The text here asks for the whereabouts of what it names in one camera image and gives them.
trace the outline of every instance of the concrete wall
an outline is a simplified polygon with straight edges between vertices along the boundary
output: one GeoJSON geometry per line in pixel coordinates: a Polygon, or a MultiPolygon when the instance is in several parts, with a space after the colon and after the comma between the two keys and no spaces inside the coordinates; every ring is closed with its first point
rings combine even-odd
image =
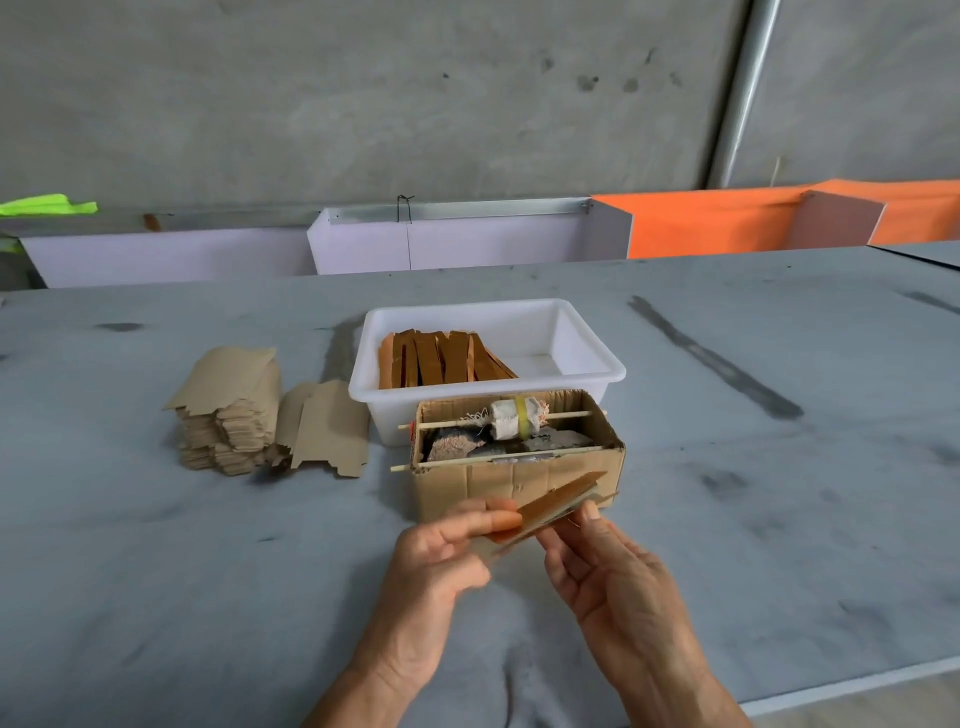
{"type": "Polygon", "coordinates": [[[960,177],[957,0],[779,5],[729,186],[960,177]]]}
{"type": "Polygon", "coordinates": [[[0,199],[696,187],[745,0],[6,0],[0,199]]]}

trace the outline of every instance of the wooden stick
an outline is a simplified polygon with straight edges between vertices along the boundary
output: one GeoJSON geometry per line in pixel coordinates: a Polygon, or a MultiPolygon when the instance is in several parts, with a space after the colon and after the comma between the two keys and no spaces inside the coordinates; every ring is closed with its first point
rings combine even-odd
{"type": "MultiPolygon", "coordinates": [[[[546,416],[547,422],[550,420],[569,420],[573,417],[586,417],[591,414],[589,410],[579,410],[577,412],[551,412],[546,416]]],[[[463,425],[489,425],[490,418],[472,419],[466,417],[463,420],[444,420],[438,423],[419,423],[417,429],[437,429],[438,427],[458,427],[463,425]]],[[[397,429],[407,429],[409,425],[397,425],[397,429]]]]}
{"type": "MultiPolygon", "coordinates": [[[[602,445],[593,445],[589,448],[559,448],[559,449],[541,449],[533,452],[503,452],[497,455],[484,455],[482,457],[458,457],[454,460],[437,460],[436,462],[418,463],[419,468],[436,468],[438,465],[475,465],[477,463],[489,463],[493,460],[503,460],[508,457],[515,457],[521,460],[531,455],[572,455],[576,452],[596,452],[604,449],[602,445]]],[[[409,465],[394,465],[390,468],[391,473],[402,473],[410,470],[409,465]]]]}

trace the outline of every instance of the white plastic tray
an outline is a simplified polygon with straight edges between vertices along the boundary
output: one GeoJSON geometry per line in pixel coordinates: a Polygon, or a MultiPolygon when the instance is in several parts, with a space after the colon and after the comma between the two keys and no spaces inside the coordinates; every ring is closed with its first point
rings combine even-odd
{"type": "Polygon", "coordinates": [[[367,314],[349,392],[370,407],[384,445],[400,446],[409,444],[410,435],[397,426],[413,422],[417,405],[424,400],[584,389],[599,402],[607,385],[626,375],[623,364],[562,299],[405,306],[375,308],[367,314]],[[519,378],[379,389],[377,351],[383,337],[408,328],[476,331],[519,378]]]}

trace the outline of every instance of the table surface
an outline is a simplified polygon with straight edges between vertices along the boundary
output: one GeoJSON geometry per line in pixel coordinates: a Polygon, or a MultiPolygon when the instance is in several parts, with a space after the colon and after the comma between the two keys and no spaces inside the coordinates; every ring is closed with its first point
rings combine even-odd
{"type": "MultiPolygon", "coordinates": [[[[0,719],[292,725],[411,520],[358,480],[192,473],[160,407],[218,344],[349,378],[366,311],[570,300],[627,367],[609,515],[741,701],[960,654],[960,274],[882,250],[22,292],[0,308],[0,719]]],[[[536,544],[458,605],[405,725],[617,726],[536,544]]]]}

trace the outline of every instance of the white cloth bundle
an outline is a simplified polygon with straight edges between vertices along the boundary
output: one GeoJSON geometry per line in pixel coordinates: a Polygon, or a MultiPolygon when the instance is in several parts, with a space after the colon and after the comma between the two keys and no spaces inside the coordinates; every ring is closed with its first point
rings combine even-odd
{"type": "Polygon", "coordinates": [[[497,400],[490,405],[490,419],[494,440],[525,439],[540,432],[546,422],[547,405],[535,397],[497,400]],[[517,415],[517,404],[522,402],[517,415]]]}

